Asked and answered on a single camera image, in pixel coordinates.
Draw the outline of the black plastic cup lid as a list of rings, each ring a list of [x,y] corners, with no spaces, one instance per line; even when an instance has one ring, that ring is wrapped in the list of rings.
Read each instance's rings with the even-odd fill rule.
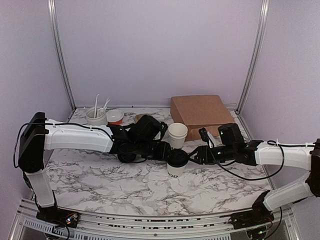
[[[189,161],[188,154],[182,149],[172,149],[169,152],[167,164],[174,168],[185,166]]]

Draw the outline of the white paper coffee cup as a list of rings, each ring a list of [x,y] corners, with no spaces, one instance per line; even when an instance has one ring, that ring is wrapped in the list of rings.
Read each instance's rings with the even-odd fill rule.
[[[171,178],[177,179],[182,176],[185,165],[180,167],[171,166],[170,164],[167,164],[167,173]]]

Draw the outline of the brown paper bag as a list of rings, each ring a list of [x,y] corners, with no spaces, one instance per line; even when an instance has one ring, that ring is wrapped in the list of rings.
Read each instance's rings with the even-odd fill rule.
[[[186,141],[199,140],[201,128],[216,137],[219,135],[218,127],[235,122],[218,95],[173,96],[170,101],[170,115],[175,123],[187,127]]]

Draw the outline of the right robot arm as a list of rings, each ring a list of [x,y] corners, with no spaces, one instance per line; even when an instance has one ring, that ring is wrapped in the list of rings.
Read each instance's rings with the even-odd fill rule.
[[[218,165],[235,161],[248,166],[275,165],[300,168],[307,171],[302,177],[280,188],[262,193],[252,204],[247,219],[258,224],[267,213],[309,197],[320,195],[320,142],[283,144],[274,140],[251,140],[246,142],[236,123],[218,127],[221,146],[215,146],[205,128],[199,130],[206,145],[188,154],[189,160],[199,165]]]

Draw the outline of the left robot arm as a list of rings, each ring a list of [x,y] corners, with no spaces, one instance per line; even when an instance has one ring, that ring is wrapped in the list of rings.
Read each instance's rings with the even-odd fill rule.
[[[126,126],[83,125],[59,122],[37,112],[19,130],[14,160],[33,190],[36,203],[53,223],[63,219],[57,207],[44,164],[44,152],[56,149],[88,150],[117,155],[122,163],[131,163],[137,156],[146,160],[166,161],[171,146],[163,141],[168,129],[164,122],[143,115],[137,123]]]

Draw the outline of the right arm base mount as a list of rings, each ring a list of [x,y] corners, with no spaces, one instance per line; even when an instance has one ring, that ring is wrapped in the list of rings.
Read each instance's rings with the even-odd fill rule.
[[[228,222],[233,225],[235,230],[272,222],[275,219],[272,212],[263,204],[263,201],[269,192],[270,190],[263,192],[254,201],[251,210],[241,211],[230,215]]]

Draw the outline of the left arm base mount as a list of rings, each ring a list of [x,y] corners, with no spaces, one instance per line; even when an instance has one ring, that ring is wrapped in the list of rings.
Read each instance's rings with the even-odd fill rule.
[[[69,228],[76,228],[78,226],[80,216],[78,212],[59,208],[56,202],[50,207],[41,207],[37,200],[35,200],[35,204],[38,208],[37,219]]]

